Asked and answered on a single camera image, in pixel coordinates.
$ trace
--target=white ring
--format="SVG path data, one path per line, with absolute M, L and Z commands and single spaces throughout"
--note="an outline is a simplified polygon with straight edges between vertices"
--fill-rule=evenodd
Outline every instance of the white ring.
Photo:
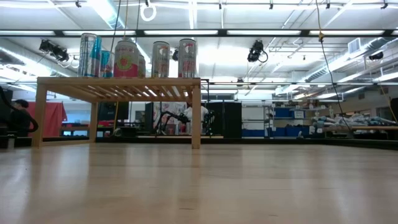
M 149 18 L 146 18 L 146 16 L 144 15 L 144 11 L 145 11 L 145 9 L 148 9 L 148 8 L 151 8 L 152 10 L 153 10 L 153 12 L 152 12 L 152 15 L 149 17 Z M 151 21 L 151 20 L 153 20 L 153 19 L 155 19 L 155 16 L 156 16 L 156 7 L 155 6 L 152 6 L 152 5 L 150 5 L 150 6 L 148 6 L 148 7 L 141 7 L 141 10 L 140 10 L 140 14 L 141 14 L 141 19 L 143 20 L 143 21 L 146 21 L 146 22 L 149 22 L 149 21 Z

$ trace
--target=wooden table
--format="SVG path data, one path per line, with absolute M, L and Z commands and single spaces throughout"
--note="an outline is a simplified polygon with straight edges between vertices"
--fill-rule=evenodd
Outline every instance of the wooden table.
M 68 142 L 43 142 L 47 91 L 91 103 L 90 139 Z M 115 101 L 192 102 L 192 149 L 200 148 L 200 79 L 199 78 L 91 78 L 39 77 L 37 79 L 35 119 L 39 124 L 32 146 L 83 144 L 95 142 L 98 103 Z

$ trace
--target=red curtain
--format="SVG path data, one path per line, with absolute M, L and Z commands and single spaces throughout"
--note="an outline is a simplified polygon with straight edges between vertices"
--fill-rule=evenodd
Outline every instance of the red curtain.
M 35 107 L 36 103 L 29 102 L 27 110 L 33 118 L 35 117 Z M 63 103 L 46 103 L 43 137 L 59 137 L 62 121 L 67 121 L 67 119 Z

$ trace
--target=silver can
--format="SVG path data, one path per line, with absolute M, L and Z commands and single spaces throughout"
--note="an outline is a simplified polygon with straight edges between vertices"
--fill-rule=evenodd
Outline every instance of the silver can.
M 95 34 L 82 34 L 80 39 L 79 77 L 99 77 L 102 39 Z
M 170 45 L 163 41 L 154 42 L 152 49 L 152 78 L 169 77 Z
M 142 55 L 138 56 L 138 78 L 145 78 L 146 74 L 146 62 Z
M 124 39 L 118 42 L 114 55 L 114 77 L 138 77 L 138 56 L 137 45 L 131 39 Z
M 192 39 L 182 39 L 178 50 L 178 77 L 195 78 L 196 74 L 197 42 Z

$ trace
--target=person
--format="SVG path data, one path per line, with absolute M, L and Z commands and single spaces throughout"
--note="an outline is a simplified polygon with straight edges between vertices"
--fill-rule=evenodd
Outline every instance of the person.
M 207 114 L 207 113 L 209 113 L 209 111 L 204 106 L 200 106 L 201 123 L 203 123 L 205 114 Z M 187 102 L 187 108 L 184 111 L 184 114 L 191 121 L 189 124 L 187 124 L 187 133 L 188 134 L 192 134 L 192 102 Z
M 26 100 L 16 100 L 14 107 L 18 111 L 12 111 L 9 120 L 9 130 L 16 131 L 18 137 L 27 137 L 27 130 L 30 126 L 30 114 L 26 110 L 29 107 L 29 103 Z

